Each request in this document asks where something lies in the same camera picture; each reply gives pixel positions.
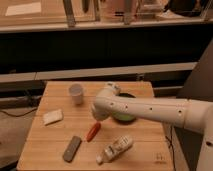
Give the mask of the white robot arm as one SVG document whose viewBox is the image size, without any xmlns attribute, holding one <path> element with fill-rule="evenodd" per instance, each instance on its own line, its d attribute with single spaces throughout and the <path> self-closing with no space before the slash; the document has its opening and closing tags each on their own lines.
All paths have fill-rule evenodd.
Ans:
<svg viewBox="0 0 213 171">
<path fill-rule="evenodd" d="M 196 171 L 213 169 L 213 102 L 193 99 L 127 98 L 107 82 L 95 96 L 91 110 L 98 121 L 113 113 L 168 123 L 203 135 Z"/>
</svg>

